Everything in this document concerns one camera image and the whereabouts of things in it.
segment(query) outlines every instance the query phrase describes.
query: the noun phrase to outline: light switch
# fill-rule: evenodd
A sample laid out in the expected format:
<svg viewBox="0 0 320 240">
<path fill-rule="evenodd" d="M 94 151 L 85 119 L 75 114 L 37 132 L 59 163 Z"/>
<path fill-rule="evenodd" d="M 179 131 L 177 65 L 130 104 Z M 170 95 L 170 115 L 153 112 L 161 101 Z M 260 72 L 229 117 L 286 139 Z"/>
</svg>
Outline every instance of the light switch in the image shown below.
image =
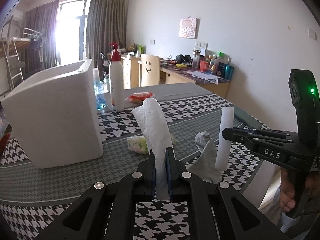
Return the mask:
<svg viewBox="0 0 320 240">
<path fill-rule="evenodd" d="M 317 33 L 314 30 L 308 28 L 308 35 L 310 38 L 313 38 L 314 40 L 317 41 Z"/>
</svg>

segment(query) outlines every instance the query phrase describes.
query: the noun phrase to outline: hand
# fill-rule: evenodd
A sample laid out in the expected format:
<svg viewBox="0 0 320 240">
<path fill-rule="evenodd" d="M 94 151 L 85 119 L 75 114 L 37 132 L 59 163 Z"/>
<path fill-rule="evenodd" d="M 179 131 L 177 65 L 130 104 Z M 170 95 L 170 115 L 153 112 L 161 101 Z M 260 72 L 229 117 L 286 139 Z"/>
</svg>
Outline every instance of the hand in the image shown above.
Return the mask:
<svg viewBox="0 0 320 240">
<path fill-rule="evenodd" d="M 320 179 L 317 171 L 312 171 L 306 179 L 306 188 L 309 191 L 309 198 L 315 197 L 320 192 Z M 295 207 L 294 185 L 288 179 L 288 171 L 281 168 L 281 185 L 280 185 L 280 207 L 284 212 L 289 212 Z"/>
</svg>

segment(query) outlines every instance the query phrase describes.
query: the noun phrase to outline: paper towel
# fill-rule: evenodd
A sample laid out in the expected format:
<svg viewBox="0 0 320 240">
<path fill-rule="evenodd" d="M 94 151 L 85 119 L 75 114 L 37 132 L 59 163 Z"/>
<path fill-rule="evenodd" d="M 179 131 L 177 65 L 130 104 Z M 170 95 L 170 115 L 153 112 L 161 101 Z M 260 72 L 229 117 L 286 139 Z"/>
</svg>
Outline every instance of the paper towel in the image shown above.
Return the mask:
<svg viewBox="0 0 320 240">
<path fill-rule="evenodd" d="M 233 128 L 233 117 L 234 108 L 232 106 L 224 106 L 222 108 L 219 133 L 219 146 L 215 165 L 215 168 L 221 171 L 225 171 L 228 167 L 228 160 L 231 149 L 231 141 L 227 141 L 222 137 L 222 131 L 225 128 Z"/>
<path fill-rule="evenodd" d="M 169 199 L 165 150 L 172 147 L 171 135 L 161 106 L 154 98 L 146 98 L 142 106 L 132 113 L 146 138 L 147 147 L 156 158 L 156 196 L 159 200 Z"/>
</svg>

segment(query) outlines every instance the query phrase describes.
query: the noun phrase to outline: crumpled tissue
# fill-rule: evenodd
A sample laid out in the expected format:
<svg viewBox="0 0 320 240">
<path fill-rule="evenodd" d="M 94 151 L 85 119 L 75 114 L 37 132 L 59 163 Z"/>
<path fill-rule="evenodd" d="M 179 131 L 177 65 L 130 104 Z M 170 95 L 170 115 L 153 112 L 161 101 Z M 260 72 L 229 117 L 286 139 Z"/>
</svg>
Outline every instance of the crumpled tissue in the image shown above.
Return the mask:
<svg viewBox="0 0 320 240">
<path fill-rule="evenodd" d="M 132 113 L 146 138 L 149 152 L 152 149 L 156 159 L 156 197 L 169 199 L 165 150 L 172 147 L 172 141 L 161 106 L 156 99 L 146 98 Z"/>
</svg>

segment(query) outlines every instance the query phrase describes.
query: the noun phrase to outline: red snack package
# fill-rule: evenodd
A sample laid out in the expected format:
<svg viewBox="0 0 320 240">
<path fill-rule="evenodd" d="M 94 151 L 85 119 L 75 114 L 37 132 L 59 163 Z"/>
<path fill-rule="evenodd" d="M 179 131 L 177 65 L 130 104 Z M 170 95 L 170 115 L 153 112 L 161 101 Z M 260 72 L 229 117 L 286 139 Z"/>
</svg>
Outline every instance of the red snack package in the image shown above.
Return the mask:
<svg viewBox="0 0 320 240">
<path fill-rule="evenodd" d="M 140 92 L 140 93 L 134 93 L 128 98 L 126 98 L 127 101 L 142 104 L 143 100 L 146 98 L 151 98 L 153 96 L 153 93 L 151 92 Z"/>
</svg>

